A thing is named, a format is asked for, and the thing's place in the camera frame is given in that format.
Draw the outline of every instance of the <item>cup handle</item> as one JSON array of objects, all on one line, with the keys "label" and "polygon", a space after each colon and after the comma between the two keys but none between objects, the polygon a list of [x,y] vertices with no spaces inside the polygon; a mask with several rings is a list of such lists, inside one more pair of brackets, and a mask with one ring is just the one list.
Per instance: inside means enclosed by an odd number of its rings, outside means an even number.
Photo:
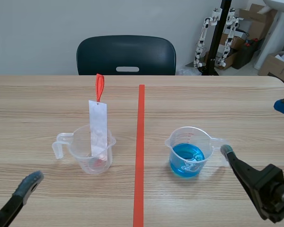
[{"label": "cup handle", "polygon": [[55,153],[56,159],[63,158],[63,144],[71,144],[73,141],[73,133],[61,133],[57,136],[57,141],[52,144],[53,152]]}]

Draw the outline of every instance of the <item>chair backrest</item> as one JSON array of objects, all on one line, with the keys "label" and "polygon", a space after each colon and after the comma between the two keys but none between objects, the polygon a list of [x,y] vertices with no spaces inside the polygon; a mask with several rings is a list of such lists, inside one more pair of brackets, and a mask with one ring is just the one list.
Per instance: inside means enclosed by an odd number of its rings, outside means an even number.
[{"label": "chair backrest", "polygon": [[[98,36],[77,49],[79,75],[174,75],[176,51],[166,39],[139,35]],[[138,67],[138,72],[117,71]]]}]

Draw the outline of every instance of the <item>wooden table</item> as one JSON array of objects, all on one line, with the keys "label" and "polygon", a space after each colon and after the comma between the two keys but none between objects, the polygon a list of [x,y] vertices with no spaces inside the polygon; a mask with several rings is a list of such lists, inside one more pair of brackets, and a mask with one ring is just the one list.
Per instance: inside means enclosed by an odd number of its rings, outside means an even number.
[{"label": "wooden table", "polygon": [[[272,77],[106,76],[102,102],[116,137],[113,164],[85,174],[55,136],[88,124],[91,76],[0,76],[0,208],[27,174],[45,179],[12,226],[132,227],[138,86],[145,84],[145,227],[269,227],[220,154],[193,179],[170,170],[164,140],[181,126],[225,138],[237,156],[284,171],[284,115],[274,102],[284,84]],[[284,220],[279,226],[284,227]]]}]

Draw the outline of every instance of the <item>blue liquid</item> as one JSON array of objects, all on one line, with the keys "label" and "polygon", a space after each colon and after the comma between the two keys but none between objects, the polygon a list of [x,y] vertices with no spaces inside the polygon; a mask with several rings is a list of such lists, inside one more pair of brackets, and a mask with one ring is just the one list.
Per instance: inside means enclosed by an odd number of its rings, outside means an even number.
[{"label": "blue liquid", "polygon": [[[202,161],[204,160],[204,154],[195,145],[189,143],[181,143],[173,147],[173,150],[177,155],[181,158],[186,159],[188,161]],[[188,164],[187,162],[181,160],[180,158],[173,156],[173,160],[170,160],[170,167],[172,170],[183,177],[192,177],[196,176],[204,166],[204,162],[202,163],[192,163]]]}]

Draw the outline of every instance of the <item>plastic measuring cup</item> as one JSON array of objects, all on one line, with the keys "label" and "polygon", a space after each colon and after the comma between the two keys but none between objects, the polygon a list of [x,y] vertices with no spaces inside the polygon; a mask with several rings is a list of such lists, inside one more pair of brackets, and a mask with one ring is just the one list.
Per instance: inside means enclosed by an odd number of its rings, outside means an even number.
[{"label": "plastic measuring cup", "polygon": [[112,146],[115,145],[116,140],[112,137],[110,130],[107,130],[107,148],[93,156],[90,138],[89,124],[77,129],[74,133],[59,134],[57,141],[52,145],[56,158],[63,158],[62,145],[65,144],[87,174],[100,174],[106,171],[112,164]]},{"label": "plastic measuring cup", "polygon": [[170,148],[169,162],[172,170],[183,177],[200,173],[215,150],[227,144],[226,140],[210,137],[205,131],[183,127],[173,131],[165,141]]}]

